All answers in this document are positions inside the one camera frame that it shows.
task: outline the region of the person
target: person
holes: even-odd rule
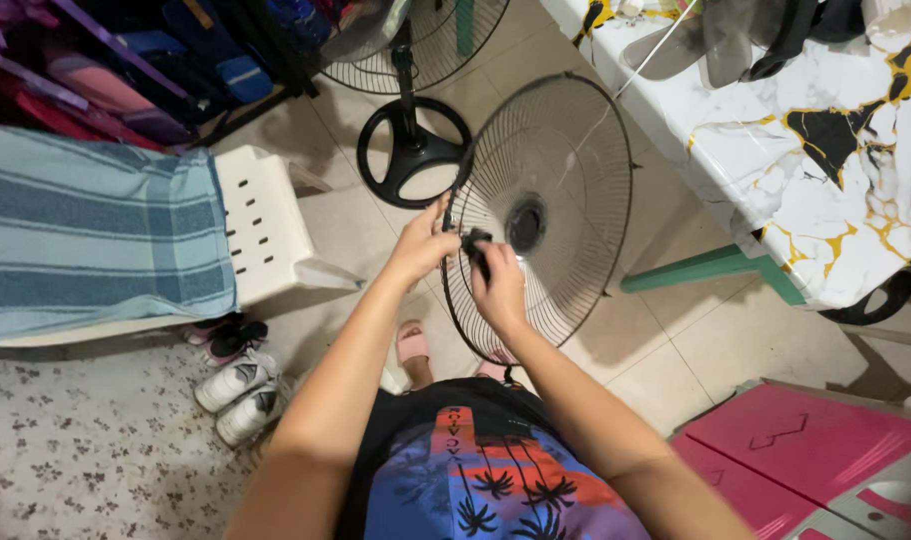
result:
[[[400,343],[414,391],[378,389],[403,296],[460,247],[433,227],[447,203],[402,231],[281,417],[225,538],[754,538],[661,436],[526,323],[508,245],[477,244],[490,276],[473,266],[473,298],[541,399],[490,376],[433,382],[418,342],[406,354]],[[401,342],[425,339],[417,324],[400,330]]]

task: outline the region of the hand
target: hand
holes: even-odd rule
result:
[[[478,312],[504,340],[512,332],[528,326],[525,320],[525,276],[519,268],[512,246],[476,242],[489,264],[489,282],[477,265],[472,267],[472,297]]]
[[[458,252],[462,241],[454,232],[440,232],[435,222],[449,205],[449,193],[435,201],[402,229],[382,274],[411,288],[439,265],[442,257]]]

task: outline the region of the fan base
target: fan base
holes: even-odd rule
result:
[[[445,164],[460,164],[462,157],[472,142],[472,132],[465,120],[452,107],[430,98],[415,97],[415,107],[435,111],[446,117],[462,136],[461,144],[437,136],[428,129],[419,126],[412,118],[415,112],[407,109],[402,100],[385,104],[369,118],[362,133],[358,136],[358,172],[365,184],[376,196],[394,207],[402,209],[423,209],[442,193],[428,199],[403,199],[401,188],[421,170]],[[392,126],[392,156],[385,179],[376,180],[369,166],[369,143],[379,124],[388,121]]]

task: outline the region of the green table leg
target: green table leg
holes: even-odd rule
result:
[[[754,271],[765,278],[786,304],[796,306],[805,303],[802,293],[771,256],[749,258],[735,244],[690,256],[635,276],[626,276],[620,287],[624,292],[639,292]]]
[[[455,6],[455,48],[463,58],[475,50],[475,0],[458,0]]]

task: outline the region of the white plastic chair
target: white plastic chair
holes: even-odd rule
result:
[[[246,145],[215,158],[226,211],[226,234],[238,304],[248,308],[293,288],[360,290],[365,279],[322,260],[308,235],[290,173],[302,186],[331,188],[278,155]],[[100,323],[0,341],[0,347],[42,347],[183,325],[178,315]]]

